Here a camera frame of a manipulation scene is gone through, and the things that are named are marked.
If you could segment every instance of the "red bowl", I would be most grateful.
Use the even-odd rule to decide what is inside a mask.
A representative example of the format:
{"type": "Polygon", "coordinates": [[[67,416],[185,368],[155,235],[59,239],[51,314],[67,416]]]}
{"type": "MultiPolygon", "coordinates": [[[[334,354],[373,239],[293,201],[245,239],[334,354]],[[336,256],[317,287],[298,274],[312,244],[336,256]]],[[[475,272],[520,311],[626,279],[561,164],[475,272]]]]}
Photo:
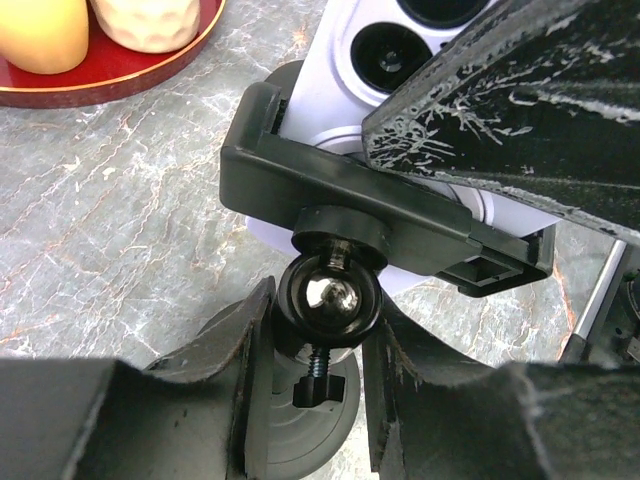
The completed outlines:
{"type": "Polygon", "coordinates": [[[149,54],[122,47],[89,20],[89,52],[73,70],[57,75],[25,72],[0,56],[0,105],[65,108],[94,105],[141,92],[175,75],[200,53],[218,22],[225,0],[200,0],[200,27],[181,50],[149,54]]]}

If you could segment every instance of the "metal screw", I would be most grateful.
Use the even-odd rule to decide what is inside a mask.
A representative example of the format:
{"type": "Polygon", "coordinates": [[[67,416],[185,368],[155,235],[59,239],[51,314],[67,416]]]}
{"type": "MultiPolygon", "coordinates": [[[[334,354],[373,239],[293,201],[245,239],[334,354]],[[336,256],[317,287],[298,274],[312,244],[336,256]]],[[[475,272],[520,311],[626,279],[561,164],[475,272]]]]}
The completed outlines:
{"type": "Polygon", "coordinates": [[[331,351],[324,347],[313,347],[309,363],[309,377],[322,378],[329,374],[331,351]]]}

